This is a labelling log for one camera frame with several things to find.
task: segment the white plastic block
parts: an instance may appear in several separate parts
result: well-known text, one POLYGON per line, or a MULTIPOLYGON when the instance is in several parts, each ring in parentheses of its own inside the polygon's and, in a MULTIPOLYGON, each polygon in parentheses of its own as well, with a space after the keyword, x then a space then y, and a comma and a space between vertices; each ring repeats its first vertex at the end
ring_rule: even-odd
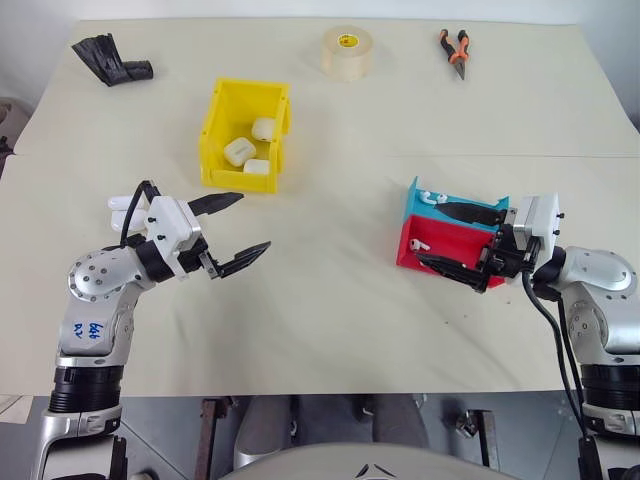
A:
POLYGON ((224 147, 224 158, 234 167, 241 167, 244 162, 253 158, 256 154, 256 147, 245 137, 238 137, 233 142, 224 147))
POLYGON ((270 142, 273 140, 273 132, 276 129, 276 121, 274 118, 258 117, 251 127, 251 136, 262 142, 270 142))
POLYGON ((252 158, 244 164, 244 173, 259 173, 267 175, 269 173, 269 160, 252 158))

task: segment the beige paper surface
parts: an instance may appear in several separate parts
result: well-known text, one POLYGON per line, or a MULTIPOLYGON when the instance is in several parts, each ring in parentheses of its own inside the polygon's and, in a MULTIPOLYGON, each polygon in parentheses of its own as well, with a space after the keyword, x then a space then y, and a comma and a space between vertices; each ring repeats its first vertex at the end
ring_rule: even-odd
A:
POLYGON ((68 268, 118 241, 109 196, 143 178, 185 200, 217 191, 200 185, 196 145, 219 75, 292 85, 279 193, 249 194, 201 219, 220 260, 273 245, 227 279, 200 271, 144 294, 123 394, 560 388, 551 332, 520 288, 478 295, 394 261, 418 175, 425 188, 486 202, 509 194, 517 205, 522 195, 557 191, 567 213, 561 245, 611 249, 640 264, 639 137, 579 31, 448 22, 471 38, 461 83, 436 42, 442 22, 357 22, 379 58, 366 77, 339 84, 313 62, 322 33, 340 23, 354 22, 76 27, 75 40, 112 32, 122 57, 148 58, 156 78, 107 88, 67 51, 21 155, 7 160, 6 391, 49 394, 68 268), (239 28, 246 35, 228 41, 239 28))

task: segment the gray floor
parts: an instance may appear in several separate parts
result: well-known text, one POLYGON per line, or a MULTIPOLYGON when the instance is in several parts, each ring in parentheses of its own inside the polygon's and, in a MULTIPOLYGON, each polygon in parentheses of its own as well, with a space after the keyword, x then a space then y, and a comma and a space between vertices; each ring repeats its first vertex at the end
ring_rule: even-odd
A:
MULTIPOLYGON (((124 398, 119 435, 127 438, 129 472, 155 470, 161 480, 193 475, 200 432, 201 398, 124 398)), ((38 432, 39 413, 47 399, 34 401, 26 425, 0 423, 0 477, 28 477, 38 432)), ((214 478, 229 472, 233 441, 247 400, 218 422, 214 478)), ((501 470, 525 480, 578 479, 578 428, 561 392, 427 395, 421 412, 430 448, 480 462, 477 438, 465 439, 451 428, 467 408, 493 410, 501 470)), ((302 444, 371 439, 371 425, 360 423, 342 395, 308 395, 300 400, 302 444)))

